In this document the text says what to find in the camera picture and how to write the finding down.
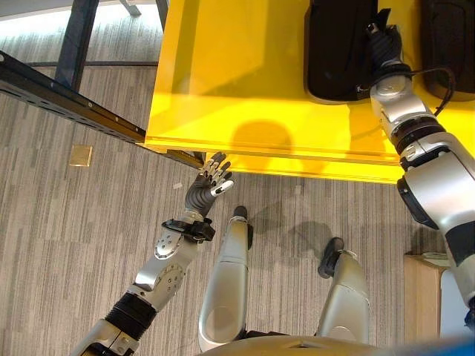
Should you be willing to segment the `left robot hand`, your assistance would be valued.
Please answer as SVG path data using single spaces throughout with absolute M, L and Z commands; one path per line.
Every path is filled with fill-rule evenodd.
M 186 193 L 185 207 L 187 211 L 198 213 L 202 218 L 208 215 L 218 196 L 231 189 L 234 185 L 231 162 L 226 155 L 217 152 L 204 166 Z

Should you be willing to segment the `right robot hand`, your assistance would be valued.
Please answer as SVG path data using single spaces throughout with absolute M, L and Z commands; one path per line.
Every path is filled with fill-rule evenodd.
M 372 70 L 391 63 L 401 63 L 402 38 L 396 25 L 389 25 L 382 30 L 376 23 L 367 26 L 369 51 Z

